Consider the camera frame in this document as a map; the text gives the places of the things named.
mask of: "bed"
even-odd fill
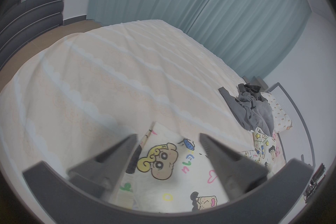
[[[153,121],[191,140],[206,133],[253,151],[251,131],[217,90],[237,96],[240,83],[220,58],[161,20],[70,34],[28,60],[0,94],[2,172],[22,202],[53,223],[22,177],[40,160],[66,178],[69,167],[144,135]]]

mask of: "yellow circle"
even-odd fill
[[[163,194],[162,199],[164,201],[172,201],[173,200],[173,196],[171,194],[169,194],[169,193],[165,193],[165,194]]]

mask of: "headboard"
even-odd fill
[[[272,93],[292,119],[292,128],[279,133],[285,161],[296,158],[315,168],[312,139],[296,104],[279,82],[269,87],[265,92]]]

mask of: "baseboard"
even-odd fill
[[[70,25],[72,23],[75,23],[75,22],[78,22],[78,21],[82,21],[82,20],[86,20],[86,15],[82,15],[82,16],[77,16],[77,17],[66,19],[66,20],[63,21],[63,26]]]

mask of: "pillow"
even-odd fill
[[[261,95],[267,99],[267,102],[272,107],[272,114],[274,119],[274,130],[276,133],[282,132],[292,128],[292,120],[284,111],[274,95],[269,92],[261,92]]]

